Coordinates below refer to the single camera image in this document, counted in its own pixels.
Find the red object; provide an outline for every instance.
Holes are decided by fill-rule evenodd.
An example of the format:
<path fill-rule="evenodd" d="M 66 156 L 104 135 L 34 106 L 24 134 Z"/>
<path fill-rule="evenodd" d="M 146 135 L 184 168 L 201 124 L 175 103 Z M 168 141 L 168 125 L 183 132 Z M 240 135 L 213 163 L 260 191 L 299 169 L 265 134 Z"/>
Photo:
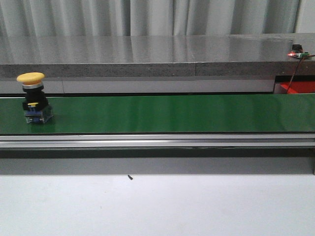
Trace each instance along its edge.
<path fill-rule="evenodd" d="M 289 82 L 281 83 L 281 87 L 287 90 Z M 288 94 L 293 93 L 312 93 L 315 92 L 315 81 L 292 82 Z"/>

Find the green conveyor belt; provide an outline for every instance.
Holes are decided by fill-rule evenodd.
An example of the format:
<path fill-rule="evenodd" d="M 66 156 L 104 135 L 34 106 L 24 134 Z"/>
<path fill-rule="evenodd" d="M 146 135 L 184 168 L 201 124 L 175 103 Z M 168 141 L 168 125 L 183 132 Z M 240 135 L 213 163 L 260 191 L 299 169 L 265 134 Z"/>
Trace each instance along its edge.
<path fill-rule="evenodd" d="M 52 97 L 47 124 L 23 100 L 0 99 L 0 134 L 315 132 L 315 94 Z"/>

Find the white panel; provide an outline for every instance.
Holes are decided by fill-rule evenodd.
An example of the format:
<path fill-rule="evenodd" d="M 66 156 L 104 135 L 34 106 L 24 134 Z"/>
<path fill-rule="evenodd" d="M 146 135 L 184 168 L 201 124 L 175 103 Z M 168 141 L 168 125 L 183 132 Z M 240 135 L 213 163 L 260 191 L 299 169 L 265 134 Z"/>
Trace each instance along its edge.
<path fill-rule="evenodd" d="M 273 76 L 63 78 L 65 93 L 272 92 Z"/>
<path fill-rule="evenodd" d="M 186 35 L 189 0 L 174 0 L 173 34 Z"/>
<path fill-rule="evenodd" d="M 292 33 L 299 0 L 269 1 L 264 33 Z"/>
<path fill-rule="evenodd" d="M 148 34 L 148 1 L 132 0 L 130 2 L 130 35 Z"/>
<path fill-rule="evenodd" d="M 20 0 L 1 0 L 0 5 L 2 10 L 0 19 L 3 20 L 1 27 L 5 28 L 3 35 L 29 35 L 23 3 Z"/>
<path fill-rule="evenodd" d="M 232 33 L 263 33 L 268 2 L 269 0 L 236 0 Z"/>
<path fill-rule="evenodd" d="M 85 35 L 80 0 L 51 1 L 57 35 Z"/>
<path fill-rule="evenodd" d="M 296 33 L 315 33 L 315 1 L 301 0 L 297 24 L 295 28 Z"/>
<path fill-rule="evenodd" d="M 0 176 L 0 182 L 3 236 L 314 234 L 312 174 Z"/>
<path fill-rule="evenodd" d="M 206 35 L 231 33 L 234 4 L 233 0 L 210 1 Z"/>
<path fill-rule="evenodd" d="M 54 36 L 55 25 L 50 1 L 30 0 L 34 35 Z"/>

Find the conveyor belt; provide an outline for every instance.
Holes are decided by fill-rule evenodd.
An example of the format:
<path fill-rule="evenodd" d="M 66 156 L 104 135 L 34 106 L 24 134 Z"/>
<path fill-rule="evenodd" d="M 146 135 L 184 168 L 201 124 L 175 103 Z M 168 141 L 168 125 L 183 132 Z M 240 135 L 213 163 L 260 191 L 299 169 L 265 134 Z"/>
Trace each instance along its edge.
<path fill-rule="evenodd" d="M 52 97 L 45 125 L 22 101 L 0 100 L 0 148 L 315 146 L 315 94 Z"/>

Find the white surface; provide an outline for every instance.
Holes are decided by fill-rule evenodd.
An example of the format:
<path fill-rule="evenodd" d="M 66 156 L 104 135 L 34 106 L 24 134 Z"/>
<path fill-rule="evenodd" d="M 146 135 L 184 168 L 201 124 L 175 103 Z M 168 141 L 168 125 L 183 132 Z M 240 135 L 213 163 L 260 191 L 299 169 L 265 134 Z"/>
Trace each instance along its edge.
<path fill-rule="evenodd" d="M 296 33 L 314 33 L 315 32 L 315 1 L 301 0 L 298 12 L 295 32 Z"/>
<path fill-rule="evenodd" d="M 0 176 L 0 235 L 311 236 L 309 175 Z"/>

